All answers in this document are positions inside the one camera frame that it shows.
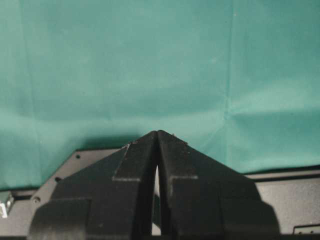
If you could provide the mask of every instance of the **screw hole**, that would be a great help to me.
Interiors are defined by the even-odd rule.
[[[56,183],[58,183],[58,182],[60,182],[62,179],[57,176],[54,180],[55,180]]]
[[[35,196],[35,197],[33,198],[33,202],[34,202],[35,204],[38,204],[38,203],[40,203],[40,202],[41,202],[41,199],[40,199],[40,197],[38,197],[38,196]]]

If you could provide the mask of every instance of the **teal cloth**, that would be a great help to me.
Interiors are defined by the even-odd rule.
[[[0,189],[162,129],[241,173],[320,164],[319,0],[0,1]]]

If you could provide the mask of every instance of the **black clamp jaw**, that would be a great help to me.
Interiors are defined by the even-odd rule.
[[[152,236],[157,166],[161,236]],[[27,238],[284,239],[253,180],[162,130],[59,181]]]

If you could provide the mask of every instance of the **black plastic part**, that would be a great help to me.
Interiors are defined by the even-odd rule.
[[[162,236],[151,236],[159,168]],[[153,131],[59,181],[29,240],[314,239],[281,236],[252,179]]]

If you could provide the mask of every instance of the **small hole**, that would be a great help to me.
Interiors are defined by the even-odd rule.
[[[54,180],[58,183],[58,182],[60,182],[62,179],[57,176]]]

